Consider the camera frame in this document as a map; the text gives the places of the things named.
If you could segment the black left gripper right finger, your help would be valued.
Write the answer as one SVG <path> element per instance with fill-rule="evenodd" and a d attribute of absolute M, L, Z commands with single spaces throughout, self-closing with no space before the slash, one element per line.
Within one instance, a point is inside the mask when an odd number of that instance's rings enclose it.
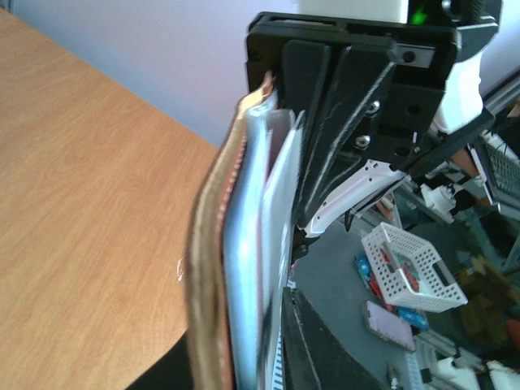
<path fill-rule="evenodd" d="M 282 363 L 286 389 L 385 388 L 347 353 L 298 288 L 283 290 Z"/>

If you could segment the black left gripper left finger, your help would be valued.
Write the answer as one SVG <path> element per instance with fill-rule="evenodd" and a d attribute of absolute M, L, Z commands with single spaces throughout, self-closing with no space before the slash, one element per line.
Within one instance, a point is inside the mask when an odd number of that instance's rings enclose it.
<path fill-rule="evenodd" d="M 194 389 L 186 332 L 165 355 L 127 387 L 127 390 L 159 389 Z"/>

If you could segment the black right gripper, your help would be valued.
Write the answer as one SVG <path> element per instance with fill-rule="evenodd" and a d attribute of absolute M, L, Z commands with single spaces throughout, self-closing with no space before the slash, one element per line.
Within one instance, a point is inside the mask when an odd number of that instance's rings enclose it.
<path fill-rule="evenodd" d="M 249 87 L 271 72 L 283 105 L 305 112 L 298 225 L 331 192 L 335 162 L 451 152 L 430 128 L 457 58 L 454 27 L 262 12 L 245 47 Z"/>

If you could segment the brown leather card holder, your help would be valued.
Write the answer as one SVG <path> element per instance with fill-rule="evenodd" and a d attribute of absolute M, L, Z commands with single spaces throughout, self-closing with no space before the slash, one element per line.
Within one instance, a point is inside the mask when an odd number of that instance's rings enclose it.
<path fill-rule="evenodd" d="M 304 121 L 281 107 L 267 72 L 238 102 L 197 195 L 184 256 L 197 389 L 272 385 Z"/>

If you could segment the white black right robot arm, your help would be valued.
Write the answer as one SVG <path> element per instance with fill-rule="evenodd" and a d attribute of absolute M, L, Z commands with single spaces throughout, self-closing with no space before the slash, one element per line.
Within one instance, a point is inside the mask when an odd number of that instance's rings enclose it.
<path fill-rule="evenodd" d="M 305 116 L 294 258 L 493 123 L 479 73 L 500 11 L 499 1 L 302 1 L 296 14 L 254 17 L 249 87 L 271 72 L 282 107 Z"/>

